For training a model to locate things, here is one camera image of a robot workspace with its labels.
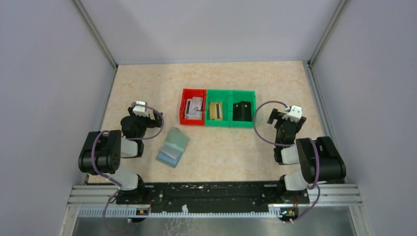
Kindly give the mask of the black card holder in bin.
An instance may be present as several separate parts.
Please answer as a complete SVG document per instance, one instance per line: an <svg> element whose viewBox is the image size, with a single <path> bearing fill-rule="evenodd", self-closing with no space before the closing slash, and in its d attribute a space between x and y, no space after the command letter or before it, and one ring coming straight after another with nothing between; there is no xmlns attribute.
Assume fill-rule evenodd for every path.
<svg viewBox="0 0 417 236"><path fill-rule="evenodd" d="M248 101L240 101L233 104L233 121L252 121L251 103Z"/></svg>

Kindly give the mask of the right corner aluminium post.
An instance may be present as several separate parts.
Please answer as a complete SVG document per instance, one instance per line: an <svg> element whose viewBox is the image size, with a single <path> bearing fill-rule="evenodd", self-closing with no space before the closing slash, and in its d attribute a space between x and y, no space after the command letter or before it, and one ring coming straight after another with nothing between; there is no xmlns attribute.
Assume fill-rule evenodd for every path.
<svg viewBox="0 0 417 236"><path fill-rule="evenodd" d="M345 8L349 5L351 1L350 0L340 0L338 2L338 5L321 37L321 39L319 40L310 60L308 61L308 65L310 66L310 68L312 68L315 64L315 62L317 61L321 51L323 50L324 46L326 45L328 39L330 38L332 32L334 31L341 15L343 14Z"/></svg>

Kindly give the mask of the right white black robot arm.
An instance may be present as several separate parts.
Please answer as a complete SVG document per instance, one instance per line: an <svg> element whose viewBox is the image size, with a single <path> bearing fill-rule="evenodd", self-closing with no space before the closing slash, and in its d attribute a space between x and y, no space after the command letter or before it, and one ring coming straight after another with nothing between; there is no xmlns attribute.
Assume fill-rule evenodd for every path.
<svg viewBox="0 0 417 236"><path fill-rule="evenodd" d="M306 122L303 116L293 116L273 109L268 123L275 124L274 160L279 165L299 165L300 169L279 179L277 197L284 203L302 196L310 184L337 182L346 177L346 165L329 136L296 138Z"/></svg>

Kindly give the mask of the left corner aluminium post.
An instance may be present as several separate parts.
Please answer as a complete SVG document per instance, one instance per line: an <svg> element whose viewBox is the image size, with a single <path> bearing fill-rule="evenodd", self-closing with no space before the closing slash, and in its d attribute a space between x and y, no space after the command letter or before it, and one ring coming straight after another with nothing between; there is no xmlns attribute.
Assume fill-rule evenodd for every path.
<svg viewBox="0 0 417 236"><path fill-rule="evenodd" d="M85 26L87 27L88 31L92 35L93 39L95 40L96 44L98 45L101 53L110 63L113 69L117 69L118 65L115 62L109 48L107 47L104 39L102 38L99 30L97 29L95 23L93 22L91 16L87 12L86 8L84 7L81 0L71 0L72 4L76 8L77 12L80 14L81 19L83 20Z"/></svg>

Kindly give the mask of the gold card in green bin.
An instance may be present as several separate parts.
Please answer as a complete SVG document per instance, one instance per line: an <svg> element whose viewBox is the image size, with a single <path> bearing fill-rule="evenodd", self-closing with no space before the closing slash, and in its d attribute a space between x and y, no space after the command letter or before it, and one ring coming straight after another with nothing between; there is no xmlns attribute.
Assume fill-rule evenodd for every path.
<svg viewBox="0 0 417 236"><path fill-rule="evenodd" d="M223 120L222 102L211 102L209 105L210 120Z"/></svg>

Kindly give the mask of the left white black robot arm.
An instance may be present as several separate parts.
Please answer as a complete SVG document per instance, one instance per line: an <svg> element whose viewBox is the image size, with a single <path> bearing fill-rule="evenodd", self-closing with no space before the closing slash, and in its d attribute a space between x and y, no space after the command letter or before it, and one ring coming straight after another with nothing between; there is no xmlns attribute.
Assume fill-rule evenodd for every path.
<svg viewBox="0 0 417 236"><path fill-rule="evenodd" d="M120 121L120 130L89 132L78 158L82 173L100 176L117 187L111 200L117 204L140 204L150 199L142 177L125 167L121 161L139 158L144 152L144 140L149 128L164 127L163 113L138 103L128 108L129 115Z"/></svg>

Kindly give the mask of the middle green plastic bin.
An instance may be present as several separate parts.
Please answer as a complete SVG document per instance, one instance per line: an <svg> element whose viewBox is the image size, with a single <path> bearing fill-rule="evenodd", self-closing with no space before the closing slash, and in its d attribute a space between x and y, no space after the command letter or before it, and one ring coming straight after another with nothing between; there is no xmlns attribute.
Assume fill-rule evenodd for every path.
<svg viewBox="0 0 417 236"><path fill-rule="evenodd" d="M207 90L205 126L228 127L230 125L231 96L230 90Z"/></svg>

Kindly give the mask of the green plastic bin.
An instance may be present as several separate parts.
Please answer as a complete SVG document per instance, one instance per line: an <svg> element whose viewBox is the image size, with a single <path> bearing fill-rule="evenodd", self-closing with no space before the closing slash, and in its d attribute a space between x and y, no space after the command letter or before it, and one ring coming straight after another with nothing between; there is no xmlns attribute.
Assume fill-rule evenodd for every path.
<svg viewBox="0 0 417 236"><path fill-rule="evenodd" d="M256 93L252 90L232 91L231 127L252 128L253 114L256 110Z"/></svg>
<svg viewBox="0 0 417 236"><path fill-rule="evenodd" d="M231 96L230 90L207 90L205 126L228 127L230 125Z"/></svg>

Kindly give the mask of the right green plastic bin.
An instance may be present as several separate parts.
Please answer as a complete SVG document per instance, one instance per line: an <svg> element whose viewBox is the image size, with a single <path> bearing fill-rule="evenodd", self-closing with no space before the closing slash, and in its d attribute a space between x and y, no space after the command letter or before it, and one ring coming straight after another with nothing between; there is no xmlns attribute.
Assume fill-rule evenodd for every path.
<svg viewBox="0 0 417 236"><path fill-rule="evenodd" d="M252 128L253 114L256 110L256 93L252 90L232 91L231 127Z"/></svg>

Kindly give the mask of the grey-green card holder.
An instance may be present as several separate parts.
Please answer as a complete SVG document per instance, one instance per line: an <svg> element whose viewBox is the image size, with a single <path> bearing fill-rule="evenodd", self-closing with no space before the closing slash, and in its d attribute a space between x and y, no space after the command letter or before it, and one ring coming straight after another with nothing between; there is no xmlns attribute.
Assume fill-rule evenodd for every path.
<svg viewBox="0 0 417 236"><path fill-rule="evenodd" d="M160 148L156 160L175 168L188 145L189 138L177 127L169 130L164 145Z"/></svg>

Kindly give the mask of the red plastic bin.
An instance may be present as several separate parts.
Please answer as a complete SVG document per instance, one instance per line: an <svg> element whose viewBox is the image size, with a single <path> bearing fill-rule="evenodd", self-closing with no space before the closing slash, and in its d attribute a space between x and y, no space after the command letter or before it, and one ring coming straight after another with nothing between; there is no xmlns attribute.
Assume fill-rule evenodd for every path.
<svg viewBox="0 0 417 236"><path fill-rule="evenodd" d="M183 89L179 109L181 125L205 125L206 96L206 89Z"/></svg>

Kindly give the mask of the aluminium frame rail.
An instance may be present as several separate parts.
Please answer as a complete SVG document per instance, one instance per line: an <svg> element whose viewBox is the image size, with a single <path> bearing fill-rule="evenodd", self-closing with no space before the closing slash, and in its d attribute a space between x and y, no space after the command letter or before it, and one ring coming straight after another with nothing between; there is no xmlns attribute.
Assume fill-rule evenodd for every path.
<svg viewBox="0 0 417 236"><path fill-rule="evenodd" d="M117 187L112 185L75 185L72 187L68 205L101 206L113 195ZM361 207L363 200L355 184L321 184L317 189L308 190L310 201L319 197L319 207Z"/></svg>

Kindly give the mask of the white cards in red bin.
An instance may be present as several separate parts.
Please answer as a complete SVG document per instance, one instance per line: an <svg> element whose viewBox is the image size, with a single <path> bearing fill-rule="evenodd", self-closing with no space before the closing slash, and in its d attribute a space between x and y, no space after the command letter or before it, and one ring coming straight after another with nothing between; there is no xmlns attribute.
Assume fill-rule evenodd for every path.
<svg viewBox="0 0 417 236"><path fill-rule="evenodd" d="M186 100L184 118L191 120L201 120L203 116L203 98L192 97Z"/></svg>

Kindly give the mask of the right side aluminium rail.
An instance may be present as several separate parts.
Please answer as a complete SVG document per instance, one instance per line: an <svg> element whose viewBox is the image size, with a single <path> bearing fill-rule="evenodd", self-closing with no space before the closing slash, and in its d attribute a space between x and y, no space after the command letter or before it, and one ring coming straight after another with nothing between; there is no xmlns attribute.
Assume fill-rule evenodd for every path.
<svg viewBox="0 0 417 236"><path fill-rule="evenodd" d="M316 106L323 133L325 134L325 136L329 136L332 139L336 147L336 150L340 152L338 150L337 140L334 137L334 130L328 116L328 110L319 83L317 81L315 72L313 70L313 66L310 64L310 61L307 60L303 60L302 64L313 96L313 100Z"/></svg>

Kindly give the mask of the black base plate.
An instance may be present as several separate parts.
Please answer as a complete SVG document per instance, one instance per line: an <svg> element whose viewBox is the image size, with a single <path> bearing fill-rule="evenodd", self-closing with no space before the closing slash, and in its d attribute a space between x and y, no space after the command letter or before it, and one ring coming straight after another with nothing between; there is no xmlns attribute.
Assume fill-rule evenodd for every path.
<svg viewBox="0 0 417 236"><path fill-rule="evenodd" d="M148 205L152 213L261 213L271 204L310 202L306 189L288 191L281 181L155 182L122 190L118 205Z"/></svg>

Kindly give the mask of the corner aluminium post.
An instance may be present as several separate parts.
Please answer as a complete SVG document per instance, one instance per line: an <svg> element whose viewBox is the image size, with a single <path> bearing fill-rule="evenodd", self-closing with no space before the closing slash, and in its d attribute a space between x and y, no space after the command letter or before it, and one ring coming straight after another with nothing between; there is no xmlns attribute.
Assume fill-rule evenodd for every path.
<svg viewBox="0 0 417 236"><path fill-rule="evenodd" d="M85 26L87 27L88 31L92 35L93 39L95 40L96 44L98 45L101 53L110 63L113 69L117 69L118 65L115 62L109 48L107 47L104 39L102 38L99 30L97 29L95 23L93 22L91 16L87 12L86 8L84 7L81 0L71 0L72 4L76 8L77 12L80 14L81 19L83 20Z"/></svg>
<svg viewBox="0 0 417 236"><path fill-rule="evenodd" d="M321 39L319 40L310 60L308 61L308 65L310 66L310 68L312 68L315 64L315 62L317 61L321 51L323 50L324 46L326 45L328 39L330 38L332 32L334 31L341 15L343 14L345 8L349 5L351 1L350 0L340 0L338 2L338 5L321 37Z"/></svg>

